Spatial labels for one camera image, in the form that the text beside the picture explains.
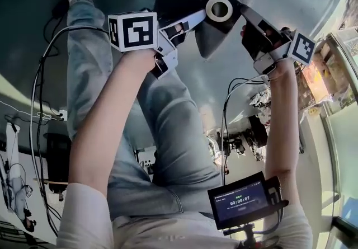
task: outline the digital display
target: digital display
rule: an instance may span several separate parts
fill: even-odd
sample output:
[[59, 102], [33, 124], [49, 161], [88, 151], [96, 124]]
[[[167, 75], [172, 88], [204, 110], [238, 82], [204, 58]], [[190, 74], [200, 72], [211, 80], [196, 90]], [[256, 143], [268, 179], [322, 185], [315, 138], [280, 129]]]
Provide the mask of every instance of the digital display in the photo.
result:
[[261, 181], [215, 196], [214, 204], [220, 222], [268, 206]]

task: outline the electronic device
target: electronic device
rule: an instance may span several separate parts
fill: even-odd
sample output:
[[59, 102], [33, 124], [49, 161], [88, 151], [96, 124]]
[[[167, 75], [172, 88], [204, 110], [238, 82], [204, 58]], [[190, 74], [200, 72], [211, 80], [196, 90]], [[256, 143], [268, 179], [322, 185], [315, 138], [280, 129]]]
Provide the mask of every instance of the electronic device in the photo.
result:
[[276, 63], [291, 57], [308, 66], [313, 58], [315, 41], [301, 32], [288, 28], [277, 30], [257, 12], [242, 5], [240, 12], [246, 19], [242, 45], [253, 59], [253, 66], [259, 74], [269, 74]]
[[255, 242], [249, 223], [277, 212], [278, 226], [289, 203], [282, 200], [278, 177], [265, 180], [262, 172], [208, 190], [208, 195], [217, 229], [224, 235], [245, 231], [249, 243]]

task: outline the gray floor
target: gray floor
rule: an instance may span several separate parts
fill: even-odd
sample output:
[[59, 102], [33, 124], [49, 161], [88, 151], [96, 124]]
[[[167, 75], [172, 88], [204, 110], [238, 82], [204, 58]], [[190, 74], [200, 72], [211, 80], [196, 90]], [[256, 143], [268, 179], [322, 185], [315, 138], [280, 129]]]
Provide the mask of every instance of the gray floor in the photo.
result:
[[[0, 0], [0, 20], [3, 26], [0, 39], [1, 68], [0, 74], [20, 92], [30, 97], [31, 84], [37, 69], [40, 56], [46, 47], [42, 37], [43, 26], [50, 18], [51, 9], [58, 0]], [[94, 0], [105, 14], [139, 10], [143, 7], [152, 8], [154, 0]], [[298, 28], [307, 34], [316, 35], [326, 23], [339, 0], [254, 0], [252, 7], [266, 17], [276, 27], [288, 26]], [[244, 24], [240, 19], [231, 35], [222, 43], [210, 60], [200, 57], [193, 36], [189, 36], [179, 47], [179, 66], [177, 71], [187, 84], [193, 99], [203, 114], [206, 129], [220, 124], [221, 111], [229, 81], [234, 77], [251, 78], [256, 75], [252, 60], [240, 43], [239, 32]], [[44, 99], [53, 108], [58, 109], [66, 104], [66, 38], [58, 43], [62, 54], [49, 58], [45, 69]], [[243, 88], [232, 98], [228, 119], [245, 117], [254, 114], [254, 109], [247, 105], [248, 99], [259, 88]], [[16, 101], [1, 96], [21, 110], [29, 111]], [[0, 105], [2, 114], [14, 113], [8, 107]], [[135, 109], [137, 117], [140, 111]], [[137, 122], [131, 125], [139, 129]], [[22, 124], [23, 131], [28, 124]], [[49, 123], [44, 131], [64, 132], [64, 125], [57, 122]], [[5, 131], [5, 121], [0, 123], [0, 133]], [[28, 146], [27, 134], [19, 135], [20, 144]]]

